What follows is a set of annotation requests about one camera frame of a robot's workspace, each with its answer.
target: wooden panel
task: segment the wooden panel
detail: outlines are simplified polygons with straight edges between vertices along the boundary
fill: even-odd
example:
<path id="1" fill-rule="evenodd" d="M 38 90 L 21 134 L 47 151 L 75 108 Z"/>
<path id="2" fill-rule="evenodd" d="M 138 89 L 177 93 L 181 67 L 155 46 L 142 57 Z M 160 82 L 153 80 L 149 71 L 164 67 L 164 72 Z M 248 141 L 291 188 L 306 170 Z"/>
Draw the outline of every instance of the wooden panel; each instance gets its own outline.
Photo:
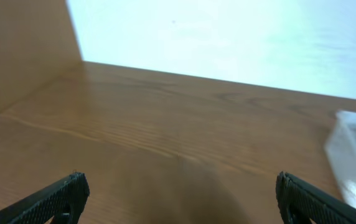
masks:
<path id="1" fill-rule="evenodd" d="M 64 1 L 0 0 L 0 111 L 79 61 Z"/>
<path id="2" fill-rule="evenodd" d="M 76 169 L 82 223 L 282 223 L 281 170 L 340 198 L 337 109 L 356 101 L 85 62 L 0 114 L 0 208 Z"/>

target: white wall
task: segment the white wall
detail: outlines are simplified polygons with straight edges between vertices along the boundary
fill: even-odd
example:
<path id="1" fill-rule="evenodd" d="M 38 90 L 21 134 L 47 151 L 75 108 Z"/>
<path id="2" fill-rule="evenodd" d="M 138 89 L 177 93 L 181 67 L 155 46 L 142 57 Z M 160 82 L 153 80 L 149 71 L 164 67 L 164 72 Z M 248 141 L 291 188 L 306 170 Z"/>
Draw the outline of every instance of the white wall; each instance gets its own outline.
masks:
<path id="1" fill-rule="evenodd" d="M 68 0 L 84 60 L 356 99 L 356 1 Z"/>

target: black object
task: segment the black object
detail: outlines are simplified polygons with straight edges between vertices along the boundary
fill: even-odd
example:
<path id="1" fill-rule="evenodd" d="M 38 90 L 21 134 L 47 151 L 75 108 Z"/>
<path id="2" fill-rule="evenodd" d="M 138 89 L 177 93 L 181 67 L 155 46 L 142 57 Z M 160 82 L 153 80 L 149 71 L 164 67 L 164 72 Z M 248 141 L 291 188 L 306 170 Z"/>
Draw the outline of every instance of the black object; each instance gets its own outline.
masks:
<path id="1" fill-rule="evenodd" d="M 356 223 L 356 209 L 292 174 L 281 172 L 276 199 L 285 224 Z"/>
<path id="2" fill-rule="evenodd" d="M 0 210 L 0 223 L 78 223 L 89 195 L 85 175 L 75 172 Z"/>

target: brown wooden surface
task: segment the brown wooden surface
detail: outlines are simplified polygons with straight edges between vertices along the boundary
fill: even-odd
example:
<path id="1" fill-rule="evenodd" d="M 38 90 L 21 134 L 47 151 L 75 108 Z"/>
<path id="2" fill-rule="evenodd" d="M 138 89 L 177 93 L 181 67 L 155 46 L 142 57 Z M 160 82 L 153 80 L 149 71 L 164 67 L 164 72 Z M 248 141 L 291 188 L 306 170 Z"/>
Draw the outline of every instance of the brown wooden surface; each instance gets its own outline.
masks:
<path id="1" fill-rule="evenodd" d="M 0 111 L 81 61 L 63 0 L 0 0 Z"/>
<path id="2" fill-rule="evenodd" d="M 340 198 L 338 109 L 356 101 L 85 62 L 0 114 L 0 208 L 76 169 L 82 223 L 282 223 L 281 170 Z"/>

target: wooden table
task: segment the wooden table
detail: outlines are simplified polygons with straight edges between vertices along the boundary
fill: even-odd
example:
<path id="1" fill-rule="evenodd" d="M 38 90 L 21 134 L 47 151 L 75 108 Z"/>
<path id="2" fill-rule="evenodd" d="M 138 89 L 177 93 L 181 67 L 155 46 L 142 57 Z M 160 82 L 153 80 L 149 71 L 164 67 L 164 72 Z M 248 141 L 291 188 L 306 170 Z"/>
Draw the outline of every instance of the wooden table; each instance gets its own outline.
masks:
<path id="1" fill-rule="evenodd" d="M 82 223 L 282 223 L 281 170 L 340 198 L 339 109 L 356 101 L 84 62 L 0 114 L 0 209 L 78 170 Z"/>

